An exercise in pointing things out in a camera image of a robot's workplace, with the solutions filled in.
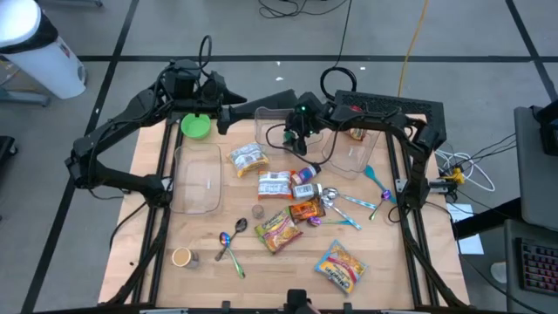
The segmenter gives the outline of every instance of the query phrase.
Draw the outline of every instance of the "clear plastic container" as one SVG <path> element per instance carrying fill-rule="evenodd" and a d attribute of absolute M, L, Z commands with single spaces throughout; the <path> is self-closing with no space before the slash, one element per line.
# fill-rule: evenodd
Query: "clear plastic container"
<path fill-rule="evenodd" d="M 174 151 L 174 197 L 171 209 L 199 215 L 216 210 L 221 203 L 221 150 L 215 144 L 193 144 Z"/>
<path fill-rule="evenodd" d="M 333 155 L 324 167 L 347 179 L 356 179 L 366 169 L 379 135 L 379 131 L 367 131 L 363 140 L 354 140 L 349 134 L 340 132 L 337 135 Z M 330 155 L 334 137 L 335 132 L 332 132 L 323 147 L 322 156 L 324 158 Z"/>
<path fill-rule="evenodd" d="M 259 107 L 254 113 L 255 123 L 255 141 L 262 146 L 262 151 L 266 154 L 283 154 L 287 153 L 282 149 L 273 148 L 268 145 L 266 140 L 266 132 L 275 125 L 284 124 L 285 119 L 289 113 L 294 109 L 268 109 L 266 107 Z M 272 145 L 282 147 L 284 142 L 284 126 L 275 127 L 269 131 L 269 142 Z M 322 140 L 323 134 L 312 134 L 306 138 L 306 147 L 308 153 L 319 152 L 318 143 Z"/>

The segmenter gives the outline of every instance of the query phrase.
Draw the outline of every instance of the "yellow snack bag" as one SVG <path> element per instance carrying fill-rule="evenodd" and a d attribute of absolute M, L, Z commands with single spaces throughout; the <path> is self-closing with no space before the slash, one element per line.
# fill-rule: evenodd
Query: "yellow snack bag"
<path fill-rule="evenodd" d="M 358 261 L 338 240 L 335 240 L 314 270 L 326 275 L 345 294 L 349 294 L 355 289 L 355 284 L 366 268 L 368 265 Z"/>
<path fill-rule="evenodd" d="M 262 152 L 260 144 L 257 143 L 247 144 L 230 152 L 228 158 L 235 165 L 236 175 L 239 178 L 247 171 L 269 164 L 268 157 Z"/>

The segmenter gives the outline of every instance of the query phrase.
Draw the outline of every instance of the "wooden table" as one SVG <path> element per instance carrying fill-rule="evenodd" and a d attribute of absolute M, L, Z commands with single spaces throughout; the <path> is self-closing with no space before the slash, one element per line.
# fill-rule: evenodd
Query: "wooden table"
<path fill-rule="evenodd" d="M 131 168 L 133 174 L 155 173 L 163 130 L 162 123 L 141 130 L 133 157 Z M 324 134 L 323 142 L 328 136 L 328 133 Z M 358 231 L 352 226 L 342 225 L 312 228 L 302 223 L 299 226 L 304 234 L 283 251 L 272 256 L 255 237 L 253 230 L 256 224 L 262 222 L 255 220 L 251 214 L 252 206 L 258 203 L 256 171 L 239 179 L 236 177 L 233 165 L 227 159 L 227 154 L 232 149 L 254 141 L 254 121 L 244 120 L 234 124 L 229 128 L 227 136 L 220 136 L 214 126 L 212 133 L 204 141 L 216 143 L 221 148 L 223 160 L 221 207 L 215 213 L 208 215 L 172 213 L 157 306 L 220 308 L 221 301 L 228 300 L 234 308 L 277 309 L 286 302 L 288 289 L 306 289 L 313 303 L 322 309 L 339 309 L 343 302 L 351 302 L 354 309 L 412 309 L 401 230 L 398 224 L 393 224 L 387 219 L 388 211 L 392 208 L 390 203 L 385 202 L 380 207 L 376 219 L 370 222 L 368 209 L 345 200 L 336 201 L 339 208 L 363 226 L 363 230 Z M 191 143 L 198 142 L 184 140 L 184 145 Z M 170 168 L 172 154 L 168 156 L 166 169 Z M 269 158 L 271 163 L 268 169 L 271 171 L 305 167 L 303 162 L 290 154 L 270 154 Z M 307 158 L 323 159 L 319 150 L 308 154 Z M 399 165 L 403 165 L 400 158 L 399 156 Z M 369 164 L 374 167 L 378 178 L 387 187 L 393 188 L 388 151 L 382 133 L 374 147 Z M 428 167 L 429 178 L 437 177 L 437 172 L 436 160 L 431 158 Z M 347 180 L 324 169 L 313 181 L 325 187 L 338 188 L 347 195 L 379 204 L 380 189 L 363 174 L 355 180 Z M 430 195 L 428 201 L 446 207 L 444 197 L 441 195 Z M 128 195 L 122 204 L 119 219 L 122 220 L 142 202 L 141 195 Z M 259 203 L 263 205 L 266 217 L 271 217 L 296 201 L 264 200 Z M 422 215 L 433 266 L 456 296 L 468 303 L 447 212 L 426 204 Z M 100 302 L 106 301 L 117 292 L 137 264 L 146 216 L 147 210 L 144 209 L 125 224 L 114 239 L 100 292 Z M 214 256 L 221 249 L 218 241 L 219 234 L 222 231 L 232 234 L 235 222 L 241 217 L 248 218 L 248 229 L 236 236 L 232 248 L 246 272 L 245 279 L 238 277 L 228 254 L 225 254 L 219 262 L 214 260 Z M 328 213 L 328 217 L 341 218 L 334 212 Z M 398 219 L 397 211 L 392 218 Z M 314 271 L 314 265 L 335 239 L 339 240 L 351 254 L 370 265 L 348 297 L 328 282 L 324 275 Z M 170 256 L 174 249 L 181 246 L 194 249 L 200 254 L 201 266 L 198 269 L 188 270 L 172 265 Z M 418 263 L 417 265 L 422 302 L 428 304 L 424 273 Z M 152 273 L 151 268 L 146 272 L 142 296 L 144 301 L 147 300 L 146 292 L 149 290 Z"/>

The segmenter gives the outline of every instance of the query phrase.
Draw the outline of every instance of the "concrete floor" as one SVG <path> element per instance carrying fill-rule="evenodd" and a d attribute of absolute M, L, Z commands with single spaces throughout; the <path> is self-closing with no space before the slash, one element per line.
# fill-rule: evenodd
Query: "concrete floor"
<path fill-rule="evenodd" d="M 322 11 L 339 0 L 310 1 L 308 10 Z M 558 30 L 553 0 L 515 0 L 528 34 L 541 56 L 558 56 Z M 114 52 L 132 0 L 105 0 L 98 9 L 89 4 L 44 0 L 47 16 L 65 42 L 85 62 L 87 90 L 75 99 L 53 99 L 47 108 L 0 105 L 0 134 L 17 139 L 20 153 L 3 171 L 0 187 L 0 312 L 19 312 L 31 283 L 46 237 L 58 210 L 68 173 L 64 159 L 72 142 L 84 134 L 93 105 Z M 274 0 L 277 8 L 289 6 Z M 405 55 L 419 20 L 422 2 L 415 0 L 354 0 L 344 55 Z M 210 34 L 215 56 L 249 55 L 255 62 L 210 64 L 227 79 L 229 88 L 257 99 L 293 88 L 321 95 L 319 76 L 331 66 L 320 55 L 336 55 L 346 6 L 320 17 L 268 20 L 252 1 L 140 0 L 123 56 L 196 55 L 201 38 Z M 261 61 L 261 55 L 313 55 L 316 61 Z M 529 52 L 503 0 L 432 0 L 413 55 L 523 56 Z M 360 92 L 395 95 L 399 62 L 342 62 L 358 78 Z M 120 112 L 129 99 L 151 84 L 164 66 L 158 62 L 119 62 L 100 113 L 104 122 Z M 558 65 L 545 64 L 558 79 Z M 21 75 L 12 85 L 35 86 Z M 331 90 L 348 89 L 346 78 L 331 75 Z M 544 106 L 550 101 L 533 62 L 413 62 L 408 66 L 403 96 L 441 101 L 445 105 L 448 142 L 456 151 L 473 153 L 514 132 L 516 106 Z M 127 171 L 136 136 L 101 155 L 110 167 Z M 516 156 L 486 158 L 481 166 L 496 185 L 488 193 L 475 186 L 462 190 L 488 206 L 519 195 Z M 99 194 L 119 191 L 100 189 Z M 98 201 L 76 191 L 62 235 L 44 281 L 36 311 L 93 306 L 108 257 L 108 239 L 116 225 L 120 201 Z M 473 204 L 476 212 L 485 208 Z M 486 254 L 469 256 L 482 271 L 504 258 L 502 230 L 481 235 Z M 504 311 L 505 298 L 464 265 L 469 296 L 481 309 Z"/>

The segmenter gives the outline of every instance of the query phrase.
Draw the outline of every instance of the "yellow cable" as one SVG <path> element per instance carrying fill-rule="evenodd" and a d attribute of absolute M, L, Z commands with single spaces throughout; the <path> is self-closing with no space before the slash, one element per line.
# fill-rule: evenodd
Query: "yellow cable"
<path fill-rule="evenodd" d="M 403 78 L 405 77 L 405 71 L 407 70 L 407 61 L 409 60 L 409 56 L 411 55 L 412 47 L 415 45 L 415 40 L 417 40 L 417 35 L 419 34 L 420 28 L 422 27 L 422 22 L 425 20 L 426 8 L 428 8 L 428 1 L 429 0 L 425 0 L 425 5 L 422 7 L 422 13 L 420 14 L 417 29 L 415 30 L 415 34 L 412 35 L 411 45 L 409 45 L 409 50 L 405 55 L 405 61 L 403 62 L 401 75 L 399 76 L 398 97 L 401 97 L 401 88 L 403 88 Z"/>

